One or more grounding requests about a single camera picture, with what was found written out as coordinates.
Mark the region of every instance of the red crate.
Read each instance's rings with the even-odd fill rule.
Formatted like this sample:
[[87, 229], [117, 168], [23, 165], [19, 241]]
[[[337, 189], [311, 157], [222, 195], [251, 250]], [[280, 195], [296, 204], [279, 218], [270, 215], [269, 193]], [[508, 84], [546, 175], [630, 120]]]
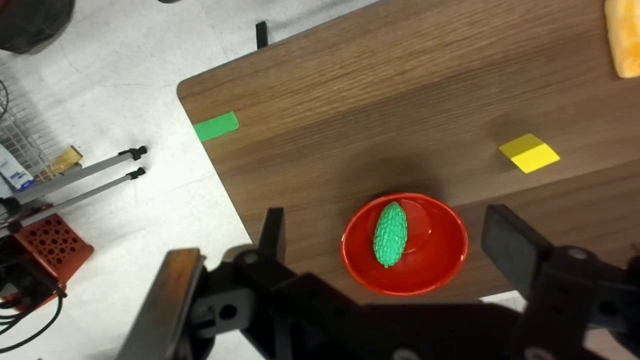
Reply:
[[23, 228], [16, 240], [59, 279], [60, 287], [95, 253], [95, 246], [57, 213]]

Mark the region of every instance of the plastic bowl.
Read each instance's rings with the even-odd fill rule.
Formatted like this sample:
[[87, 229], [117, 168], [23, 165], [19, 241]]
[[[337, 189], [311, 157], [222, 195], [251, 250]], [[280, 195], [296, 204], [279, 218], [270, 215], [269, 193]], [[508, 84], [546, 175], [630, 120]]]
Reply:
[[[374, 255], [374, 232], [386, 204], [398, 201], [409, 219], [409, 241], [398, 263]], [[417, 296], [451, 282], [468, 253], [462, 219], [446, 204], [402, 191], [377, 198], [356, 212], [343, 233], [343, 259], [356, 282], [386, 296]]]

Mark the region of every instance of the green sponge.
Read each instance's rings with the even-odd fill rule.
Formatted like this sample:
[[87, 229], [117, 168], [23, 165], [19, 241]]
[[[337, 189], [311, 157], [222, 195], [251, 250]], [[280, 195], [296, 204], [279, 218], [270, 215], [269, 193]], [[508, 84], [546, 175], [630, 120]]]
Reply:
[[406, 213], [398, 201], [390, 201], [377, 223], [374, 253], [377, 259], [390, 267], [400, 261], [409, 240]]

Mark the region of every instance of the wooden table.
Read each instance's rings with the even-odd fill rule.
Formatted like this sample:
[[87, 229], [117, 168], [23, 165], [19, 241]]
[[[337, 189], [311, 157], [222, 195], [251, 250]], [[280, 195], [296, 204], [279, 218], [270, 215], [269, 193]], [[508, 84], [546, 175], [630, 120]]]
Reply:
[[[377, 193], [441, 198], [471, 232], [457, 279], [409, 302], [508, 289], [479, 248], [491, 201], [617, 263], [640, 237], [640, 81], [613, 71], [603, 2], [386, 0], [178, 94], [194, 124], [238, 114], [204, 145], [251, 233], [285, 205], [288, 265], [356, 300], [384, 302], [346, 273], [340, 233]], [[498, 145], [526, 131], [562, 162], [520, 174]]]

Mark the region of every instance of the white floor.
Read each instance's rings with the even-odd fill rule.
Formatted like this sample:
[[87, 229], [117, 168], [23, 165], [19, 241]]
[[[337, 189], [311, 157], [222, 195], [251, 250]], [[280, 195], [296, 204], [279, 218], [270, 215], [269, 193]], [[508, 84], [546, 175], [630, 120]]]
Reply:
[[[43, 51], [0, 51], [13, 108], [44, 149], [75, 143], [85, 164], [95, 164], [130, 145], [150, 145], [143, 162], [149, 175], [63, 213], [96, 253], [69, 284], [60, 319], [2, 358], [115, 358], [167, 250], [198, 246], [214, 265], [226, 248], [248, 241], [176, 98], [176, 84], [255, 51], [259, 19], [269, 19], [273, 40], [282, 40], [370, 2], [90, 0], [79, 2], [69, 30]], [[137, 164], [79, 187], [133, 168]], [[33, 314], [0, 338], [0, 347], [31, 336], [53, 309], [49, 304]], [[218, 338], [214, 353], [259, 358], [238, 334]]]

